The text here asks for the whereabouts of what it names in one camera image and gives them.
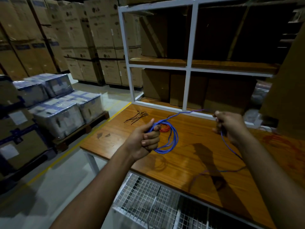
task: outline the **concrete floor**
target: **concrete floor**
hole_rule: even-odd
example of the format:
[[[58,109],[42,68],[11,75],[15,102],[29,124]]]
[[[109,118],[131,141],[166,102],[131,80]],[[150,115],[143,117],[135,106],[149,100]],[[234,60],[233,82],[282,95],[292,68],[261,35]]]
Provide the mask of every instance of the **concrete floor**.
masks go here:
[[[69,77],[75,90],[101,93],[104,108],[109,111],[110,117],[131,101],[129,90],[110,88],[108,85],[80,84]],[[13,190],[0,196],[0,228],[50,227],[65,206],[94,178],[84,152],[79,146],[75,147],[86,136],[83,135],[70,144],[68,150],[28,173]],[[100,169],[106,163],[98,158],[96,161]],[[111,210],[103,229],[113,228],[113,215]]]

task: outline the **plastic-wrapped box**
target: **plastic-wrapped box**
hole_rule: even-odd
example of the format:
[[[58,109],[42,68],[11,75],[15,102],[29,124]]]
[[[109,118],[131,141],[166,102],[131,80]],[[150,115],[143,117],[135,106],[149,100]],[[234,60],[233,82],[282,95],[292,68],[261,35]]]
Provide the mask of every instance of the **plastic-wrapped box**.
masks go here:
[[[44,74],[24,78],[24,80],[36,82],[36,83],[42,83],[50,97],[56,97],[74,91],[71,82],[69,80],[68,74],[55,75],[55,74],[44,73]]]
[[[37,124],[57,139],[63,139],[84,125],[76,103],[51,99],[29,110]]]
[[[24,99],[25,107],[31,107],[49,98],[41,83],[14,81],[13,84],[17,88],[20,96]]]
[[[87,124],[96,119],[104,111],[101,94],[76,91],[59,98],[59,100],[76,103]]]

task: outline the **wooden table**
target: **wooden table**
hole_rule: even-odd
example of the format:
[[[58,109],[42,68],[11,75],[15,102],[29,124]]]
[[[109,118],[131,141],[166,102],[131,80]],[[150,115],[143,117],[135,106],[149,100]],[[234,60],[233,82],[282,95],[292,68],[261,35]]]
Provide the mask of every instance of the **wooden table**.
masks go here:
[[[149,115],[133,125],[124,123],[137,114],[146,111]],[[172,112],[131,104],[93,136],[86,139],[81,148],[88,152],[90,165],[98,173],[98,167],[91,154],[109,160],[124,143],[129,134],[151,118],[165,119]],[[179,143],[168,154],[152,151],[137,161],[131,171],[163,184],[192,199],[221,209],[226,214],[237,215],[242,221],[251,224],[275,228],[262,197],[251,177],[244,169],[238,173],[220,173],[216,170],[236,170],[245,164],[223,143],[221,137],[212,133],[215,122],[207,119],[180,114],[170,119],[177,129]],[[305,186],[305,153],[301,148],[304,141],[281,137],[272,138],[269,132],[251,129],[252,134],[272,153],[281,167],[298,183]],[[161,133],[160,145],[167,142],[169,133]],[[213,170],[212,176],[200,176],[191,185],[192,180],[205,170]]]

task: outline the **person's right hand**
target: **person's right hand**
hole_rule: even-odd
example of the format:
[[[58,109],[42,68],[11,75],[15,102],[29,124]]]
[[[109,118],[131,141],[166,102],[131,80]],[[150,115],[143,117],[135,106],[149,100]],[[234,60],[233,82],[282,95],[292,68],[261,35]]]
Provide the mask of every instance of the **person's right hand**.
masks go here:
[[[228,139],[234,146],[238,146],[242,139],[252,136],[240,114],[216,111],[213,117],[216,117],[216,128],[213,131],[220,134],[224,127]]]

